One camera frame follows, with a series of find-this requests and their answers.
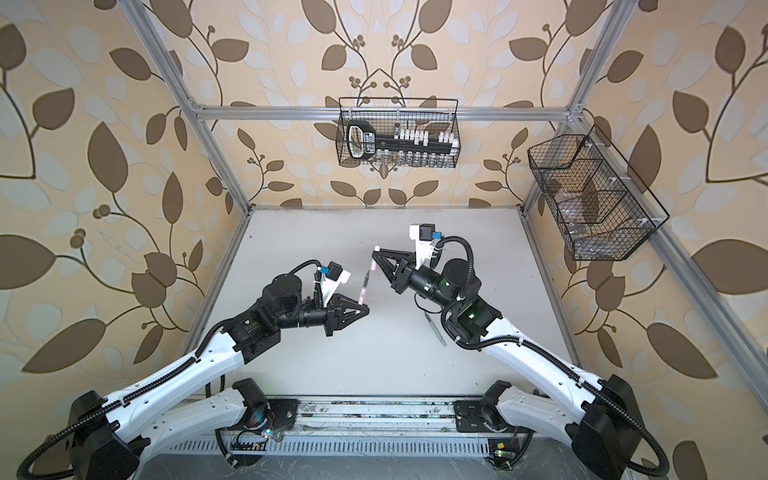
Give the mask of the pink pen cap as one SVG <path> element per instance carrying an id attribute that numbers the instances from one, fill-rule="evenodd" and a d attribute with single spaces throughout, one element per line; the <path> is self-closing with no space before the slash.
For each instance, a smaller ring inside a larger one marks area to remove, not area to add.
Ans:
<path id="1" fill-rule="evenodd" d="M 379 252 L 380 252 L 380 246 L 376 245 L 374 247 L 374 250 L 373 250 L 372 256 L 371 256 L 371 258 L 372 258 L 371 271 L 375 271 L 377 269 L 378 262 L 377 262 L 376 259 L 378 258 L 377 255 L 378 255 Z"/>

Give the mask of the pink fountain pen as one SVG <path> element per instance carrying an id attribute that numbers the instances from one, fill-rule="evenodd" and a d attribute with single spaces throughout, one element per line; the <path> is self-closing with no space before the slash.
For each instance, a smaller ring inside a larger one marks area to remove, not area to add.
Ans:
<path id="1" fill-rule="evenodd" d="M 359 294 L 359 298 L 358 298 L 358 304 L 359 305 L 364 305 L 365 304 L 365 299 L 366 299 L 366 294 L 367 294 L 367 289 L 368 289 L 368 283 L 369 283 L 369 280 L 370 280 L 370 276 L 371 276 L 371 270 L 368 270 L 366 272 L 365 276 L 364 276 L 364 280 L 363 280 L 363 283 L 362 283 L 362 286 L 361 286 L 361 290 L 360 290 L 360 294 Z"/>

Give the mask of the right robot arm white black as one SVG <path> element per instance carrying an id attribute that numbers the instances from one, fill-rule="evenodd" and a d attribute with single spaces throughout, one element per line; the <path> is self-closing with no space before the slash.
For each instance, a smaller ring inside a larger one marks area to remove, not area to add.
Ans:
<path id="1" fill-rule="evenodd" d="M 569 447 L 601 479 L 626 470 L 661 478 L 670 460 L 642 419 L 632 388 L 603 379 L 552 353 L 479 294 L 467 240 L 417 239 L 413 252 L 377 248 L 372 259 L 397 293 L 411 290 L 439 307 L 440 324 L 458 347 L 486 353 L 540 390 L 533 395 L 498 381 L 486 392 L 488 427 L 523 427 Z"/>

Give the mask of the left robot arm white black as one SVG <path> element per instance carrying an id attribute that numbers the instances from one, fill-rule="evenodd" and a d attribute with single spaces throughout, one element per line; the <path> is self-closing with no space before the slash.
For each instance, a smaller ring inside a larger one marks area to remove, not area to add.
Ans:
<path id="1" fill-rule="evenodd" d="M 244 421 L 266 401 L 252 380 L 207 399 L 180 403 L 221 376 L 238 370 L 277 345 L 288 328 L 322 327 L 327 336 L 370 312 L 359 300 L 340 294 L 349 272 L 335 262 L 314 268 L 313 294 L 303 297 L 295 270 L 276 276 L 244 312 L 216 323 L 199 346 L 181 359 L 122 390 L 100 396 L 89 391 L 73 403 L 68 425 L 47 438 L 19 465 L 19 479 L 36 479 L 34 465 L 64 444 L 68 469 L 51 479 L 129 479 L 142 462 L 172 444 L 208 429 Z"/>

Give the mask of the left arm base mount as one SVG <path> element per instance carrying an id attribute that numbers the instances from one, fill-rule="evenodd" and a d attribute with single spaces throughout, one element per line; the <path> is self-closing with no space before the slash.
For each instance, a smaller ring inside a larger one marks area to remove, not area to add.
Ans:
<path id="1" fill-rule="evenodd" d="M 260 431 L 286 430 L 295 425 L 298 419 L 300 401 L 296 398 L 267 398 L 251 402 L 243 416 L 230 427 L 230 430 Z"/>

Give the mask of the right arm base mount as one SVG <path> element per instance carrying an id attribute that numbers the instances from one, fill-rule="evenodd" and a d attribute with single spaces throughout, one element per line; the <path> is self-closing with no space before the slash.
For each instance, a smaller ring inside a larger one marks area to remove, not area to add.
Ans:
<path id="1" fill-rule="evenodd" d="M 460 433 L 498 433 L 512 436 L 527 434 L 530 429 L 508 423 L 495 406 L 479 400 L 457 400 L 453 403 L 456 430 Z"/>

